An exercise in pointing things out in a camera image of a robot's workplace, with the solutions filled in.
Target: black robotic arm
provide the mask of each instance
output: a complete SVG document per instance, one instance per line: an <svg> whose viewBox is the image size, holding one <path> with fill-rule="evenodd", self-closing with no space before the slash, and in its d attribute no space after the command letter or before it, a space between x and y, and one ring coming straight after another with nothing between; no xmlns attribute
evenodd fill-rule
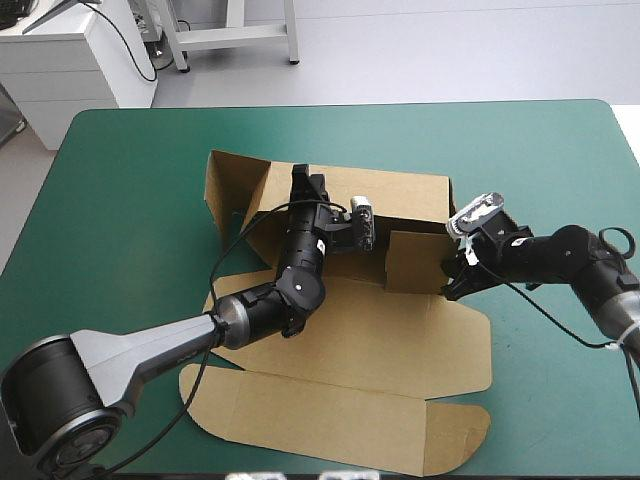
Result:
<svg viewBox="0 0 640 480"><path fill-rule="evenodd" d="M457 300L503 283L526 283L528 290L568 284L600 331L617 346L624 345L640 365L640 282L626 263L635 252L633 237L622 228L595 235L577 225L537 237L529 227L518 226L503 207L502 196L489 193L449 220L449 234L466 247L442 265L452 279L443 287L445 297ZM626 237L627 252L605 239L608 230Z"/></svg>
<svg viewBox="0 0 640 480"><path fill-rule="evenodd" d="M92 477L87 462L134 414L146 382L210 347L300 333L325 297L325 255L372 251L374 217L366 197L352 198L351 214L332 208L324 176L307 165L293 167L287 206L273 282L226 295L194 318L127 335L80 330L14 360L0 378L0 480Z"/></svg>

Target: wire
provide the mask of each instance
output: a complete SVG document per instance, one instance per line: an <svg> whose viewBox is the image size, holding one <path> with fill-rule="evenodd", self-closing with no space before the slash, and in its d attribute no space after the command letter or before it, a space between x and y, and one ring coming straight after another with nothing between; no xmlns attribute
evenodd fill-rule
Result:
<svg viewBox="0 0 640 480"><path fill-rule="evenodd" d="M164 67L156 68L156 72L161 72L162 70L169 68L171 65L173 65L173 58Z"/></svg>
<svg viewBox="0 0 640 480"><path fill-rule="evenodd" d="M615 342L604 342L604 343L591 343L588 342L586 340L584 340L583 338L581 338L578 334L576 334L575 332L571 331L570 329L568 329L567 327L565 327L562 323L560 323L553 315L551 315L549 312L547 312L544 308L542 308L540 305L538 305L529 295L527 295L526 293L524 293L522 290L520 290L518 287L516 287L515 285L513 285L511 282L507 281L505 278L501 277L500 275L492 272L491 270L489 270L488 267L486 267L485 265L482 264L482 262L478 262L478 265L480 265L480 267L482 267L482 269L487 272L489 275L491 275L492 277L494 277L496 280L498 280L501 284L506 285L507 287L509 287L511 290L513 290L514 292L516 292L518 295L520 295L522 298L524 298L527 302L529 302L529 304L535 308L536 310L538 310L538 312L540 312L542 315L544 315L545 317L547 317L551 323L553 323L556 327L558 327L560 330L562 330L564 333L566 333L567 335L569 335L571 338L573 338L575 341L577 341L578 343L580 343L581 345L588 347L588 348L593 348L593 349L600 349L600 348L605 348L607 345L611 345Z"/></svg>
<svg viewBox="0 0 640 480"><path fill-rule="evenodd" d="M171 59L171 61L169 63L167 63L164 67L161 68L155 68L152 64L152 68L153 68L153 78L149 78L147 77L144 73L142 73L142 69L140 68L140 65L138 65L138 62L136 61L136 58L133 56L133 52L131 51L131 47L129 46L129 43L127 42L127 40L124 38L124 35L122 34L122 32L120 31L120 29L116 26L115 23L113 23L113 21L107 17L104 13L102 13L100 10L98 10L97 8L95 8L93 5L90 5L88 3L83 2L82 0L79 0L79 3L81 3L82 5L84 5L87 8L90 8L91 10L93 10L95 13L97 13L98 15L100 15L102 18L104 18L109 25L111 25L113 27L113 29L116 31L116 33L118 34L118 36L120 37L120 39L122 40L122 43L124 43L124 46L127 49L127 52L129 53L129 57L131 57L131 61L133 62L133 66L136 67L136 70L138 71L138 73L140 74L140 76L146 80L149 83L153 83L158 79L158 72L161 72L162 70L169 68L170 65L173 64L173 59ZM184 23L187 25L187 28L189 29L189 31L191 31L191 24L189 22L187 22L186 20L178 20L178 23Z"/></svg>
<svg viewBox="0 0 640 480"><path fill-rule="evenodd" d="M633 398L636 401L636 409L638 410L638 417L640 418L640 390L638 390L638 381L636 380L636 374L633 369L633 362L631 359L631 353L624 345L620 345L622 353L624 353L624 361L627 364L627 373L629 374L629 381L631 382L631 390L633 390Z"/></svg>
<svg viewBox="0 0 640 480"><path fill-rule="evenodd" d="M189 31L191 31L191 24L189 22L187 22L186 20L178 20L178 23L184 23L187 28L189 29Z"/></svg>
<svg viewBox="0 0 640 480"><path fill-rule="evenodd" d="M247 225L247 227L240 233L240 235L238 235L238 237L231 243L231 245L229 245L229 247L222 253L222 255L218 257L218 260L216 261L216 263L213 265L213 268L211 269L211 274L209 275L209 290L211 292L213 306L210 313L214 313L214 314L217 313L216 309L217 309L218 299L216 297L216 292L213 287L213 283L214 283L214 280L216 279L216 272L218 271L218 268L220 268L220 266L222 265L222 262L229 255L229 253L231 253L231 251L240 243L240 241L246 238L247 235L249 235L249 233L251 233L251 231L253 231L253 229L256 228L256 226L259 225L264 219L270 217L277 211L282 210L284 208L295 206L295 205L305 205L305 204L327 205L331 207L336 207L340 209L342 212L347 211L346 208L344 208L342 205L338 203L328 202L324 200L296 200L293 202L287 202L287 203L278 205L277 207L272 208L268 212L265 212L264 215L262 215L261 217L256 218L249 225ZM110 467L107 470L104 470L92 477L89 477L86 480L98 480L100 478L104 478L105 475L110 475L120 470L121 468L126 467L127 465L129 465L130 463L133 463L142 455L147 453L149 450L151 450L160 440L162 440L162 438L167 433L169 433L169 431L176 425L176 423L178 423L178 421L187 413L187 411L189 410L189 407L191 407L191 404L193 403L193 400L198 392L198 388L202 383L202 377L204 376L204 371L207 367L207 362L209 361L209 355L211 353L211 349L216 346L215 345L216 338L217 338L217 335L211 336L211 341L209 342L209 345L207 346L207 349L205 350L204 355L202 356L202 361L200 362L200 368L198 369L198 374L196 375L196 379L193 382L193 386L191 387L191 392L189 392L189 396L187 397L187 400L184 402L184 405L180 408L178 413L176 413L173 416L171 421L162 430L160 430L160 432L158 432L156 436L154 436L149 442L147 442L143 447L141 447L134 454L130 455L126 459L117 463L113 467Z"/></svg>
<svg viewBox="0 0 640 480"><path fill-rule="evenodd" d="M136 61L136 58L133 56L133 52L131 51L131 47L129 47L129 44L127 43L127 40L124 38L124 35L122 35L122 32L120 31L120 29L116 26L115 23L113 23L111 21L111 19L109 17L107 17L104 13L102 13L100 10L95 8L93 5L85 3L82 0L79 0L78 3L81 3L85 7L90 8L91 10L93 10L95 13L97 13L102 18L104 18L109 23L109 25L111 25L113 27L113 29L116 31L118 36L120 36L120 39L122 40L122 43L124 43L124 46L126 47L127 52L129 52L129 56L131 57L131 61L133 62L133 65L136 67L136 70L138 70L138 73L140 74L140 76L142 78L144 78L149 83L153 83L158 79L158 72L157 72L157 70L155 68L153 69L153 78L149 78L144 73L142 73L142 70L140 69L140 65L138 65L138 62Z"/></svg>

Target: white cabinet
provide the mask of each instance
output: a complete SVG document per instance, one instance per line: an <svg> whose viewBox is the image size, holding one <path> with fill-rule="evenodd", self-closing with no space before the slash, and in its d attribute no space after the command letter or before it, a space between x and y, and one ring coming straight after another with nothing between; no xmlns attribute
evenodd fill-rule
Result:
<svg viewBox="0 0 640 480"><path fill-rule="evenodd" d="M157 81L147 82L138 74L113 27L84 5L22 35L52 4L40 0L28 18L0 31L0 84L46 148L56 150L77 113L148 108ZM103 0L98 8L118 26L138 65L152 78L153 66L127 0Z"/></svg>

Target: green tabletop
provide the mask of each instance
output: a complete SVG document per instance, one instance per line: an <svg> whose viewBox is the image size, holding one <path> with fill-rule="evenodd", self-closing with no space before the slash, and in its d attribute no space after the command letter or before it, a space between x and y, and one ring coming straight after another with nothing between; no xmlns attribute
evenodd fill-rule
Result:
<svg viewBox="0 0 640 480"><path fill-rule="evenodd" d="M569 223L640 234L640 170L598 101L85 112L0 277L2 364L54 333L125 333L199 313L220 253L203 201L213 148L448 175L459 206L501 192L508 212L540 235ZM637 259L630 263L640 271ZM225 271L260 267L244 246ZM601 338L568 287L533 296L583 336ZM492 426L456 473L640 474L640 424L620 353L581 347L505 287L464 303L492 320L494 381L456 401L483 405ZM100 462L121 460L173 415L177 373L146 387L139 413ZM212 408L225 415L224 405ZM187 418L128 471L336 467L224 442Z"/></svg>

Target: unfolded cardboard box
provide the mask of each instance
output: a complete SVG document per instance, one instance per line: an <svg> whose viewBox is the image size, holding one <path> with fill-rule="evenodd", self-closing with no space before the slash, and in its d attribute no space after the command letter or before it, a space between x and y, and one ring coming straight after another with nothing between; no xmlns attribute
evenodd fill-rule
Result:
<svg viewBox="0 0 640 480"><path fill-rule="evenodd" d="M212 153L205 198L224 238L234 212L245 226L288 201L291 167ZM229 441L417 476L453 470L484 440L489 415L434 399L489 387L491 340L487 317L438 295L447 281L440 262L454 252L444 230L449 179L315 165L311 173L325 175L334 202L369 197L375 251L327 257L326 300L301 335L216 350L244 370L208 367L189 413ZM272 267L285 222L276 214L248 238ZM216 292L273 279L270 270L223 277ZM183 398L196 373L181 372ZM211 408L221 403L224 414Z"/></svg>

